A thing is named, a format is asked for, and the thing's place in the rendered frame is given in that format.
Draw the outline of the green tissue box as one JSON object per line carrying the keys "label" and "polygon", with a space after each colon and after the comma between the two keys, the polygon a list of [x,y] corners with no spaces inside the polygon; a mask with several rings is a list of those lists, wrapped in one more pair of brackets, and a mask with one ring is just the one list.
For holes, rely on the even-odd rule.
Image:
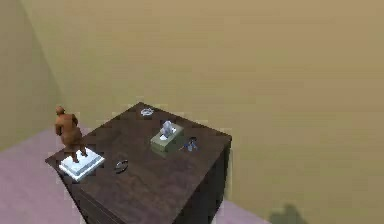
{"label": "green tissue box", "polygon": [[153,152],[166,157],[181,148],[184,141],[184,128],[171,121],[165,121],[160,131],[150,140],[150,146]]}

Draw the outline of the dark brown wooden cabinet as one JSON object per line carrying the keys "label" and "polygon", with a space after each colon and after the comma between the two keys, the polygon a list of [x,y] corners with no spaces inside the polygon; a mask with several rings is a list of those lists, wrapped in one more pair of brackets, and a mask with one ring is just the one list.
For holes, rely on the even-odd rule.
{"label": "dark brown wooden cabinet", "polygon": [[[79,182],[63,171],[60,179],[86,224],[210,224],[223,201],[232,137],[158,108],[142,116],[146,107],[140,102],[85,135],[104,163]],[[167,120],[196,137],[198,149],[153,152],[150,139]],[[122,160],[128,167],[116,174]]]}

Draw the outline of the dark wristwatch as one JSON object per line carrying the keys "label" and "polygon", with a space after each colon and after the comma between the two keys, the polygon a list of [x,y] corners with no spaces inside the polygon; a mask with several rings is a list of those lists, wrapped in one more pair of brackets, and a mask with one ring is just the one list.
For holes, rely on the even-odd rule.
{"label": "dark wristwatch", "polygon": [[128,161],[127,160],[122,160],[119,161],[116,166],[115,166],[115,173],[119,174],[124,172],[128,167]]}

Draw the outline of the brown statue on white base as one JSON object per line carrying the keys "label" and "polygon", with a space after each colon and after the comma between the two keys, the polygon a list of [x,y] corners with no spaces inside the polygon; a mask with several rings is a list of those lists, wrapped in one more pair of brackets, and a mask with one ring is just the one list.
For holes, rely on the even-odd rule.
{"label": "brown statue on white base", "polygon": [[74,114],[67,114],[62,106],[57,106],[56,115],[55,133],[65,146],[64,158],[60,161],[59,168],[79,182],[99,167],[105,158],[85,146],[78,119]]}

